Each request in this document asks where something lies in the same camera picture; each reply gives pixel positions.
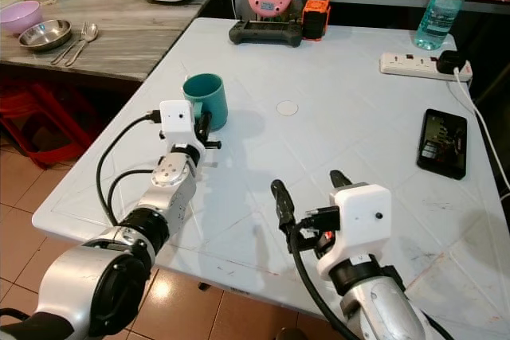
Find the phone screen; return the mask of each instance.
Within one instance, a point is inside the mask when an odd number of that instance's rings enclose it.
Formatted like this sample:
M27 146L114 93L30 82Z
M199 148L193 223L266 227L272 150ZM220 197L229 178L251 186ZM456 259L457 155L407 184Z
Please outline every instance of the phone screen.
M418 165L434 173L465 176L467 121L458 115L428 109L423 121Z

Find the metal bowl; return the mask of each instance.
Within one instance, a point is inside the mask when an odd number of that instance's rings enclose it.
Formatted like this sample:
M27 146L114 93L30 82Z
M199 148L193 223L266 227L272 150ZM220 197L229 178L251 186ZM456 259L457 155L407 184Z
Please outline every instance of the metal bowl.
M18 40L21 47L47 51L63 45L70 37L71 23L66 20L48 20L28 28Z

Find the mug handle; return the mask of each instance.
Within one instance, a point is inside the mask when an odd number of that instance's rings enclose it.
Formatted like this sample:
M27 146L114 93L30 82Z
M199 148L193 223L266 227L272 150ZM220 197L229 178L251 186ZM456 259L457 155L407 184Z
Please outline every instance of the mug handle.
M197 101L193 103L193 114L195 121L199 121L200 117L202 117L202 106L203 106L202 101Z

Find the fork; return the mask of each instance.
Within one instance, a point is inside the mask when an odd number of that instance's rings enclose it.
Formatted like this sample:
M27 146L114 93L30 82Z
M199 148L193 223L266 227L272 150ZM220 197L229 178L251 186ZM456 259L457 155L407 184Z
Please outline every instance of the fork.
M55 57L52 61L51 61L51 65L55 65L57 64L60 60L62 60L64 58L65 55L68 54L68 52L73 49L73 47L78 44L80 41L83 41L85 40L85 34L87 32L87 29L88 29L88 21L84 21L83 22L83 25L81 26L81 33L80 33L80 38L78 38L77 40L74 41L74 43L72 43L64 52L62 52L60 55L58 55L57 57Z

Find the power strip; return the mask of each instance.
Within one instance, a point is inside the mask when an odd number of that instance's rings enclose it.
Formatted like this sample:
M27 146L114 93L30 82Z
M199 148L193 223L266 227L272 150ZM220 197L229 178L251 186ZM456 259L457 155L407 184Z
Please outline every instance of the power strip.
M455 81L454 75L447 75L437 71L437 57L419 57L411 54L398 55L396 53L383 53L379 60L379 69L382 73L413 77L426 77L436 80ZM469 81L473 77L473 70L469 61L459 72L461 81Z

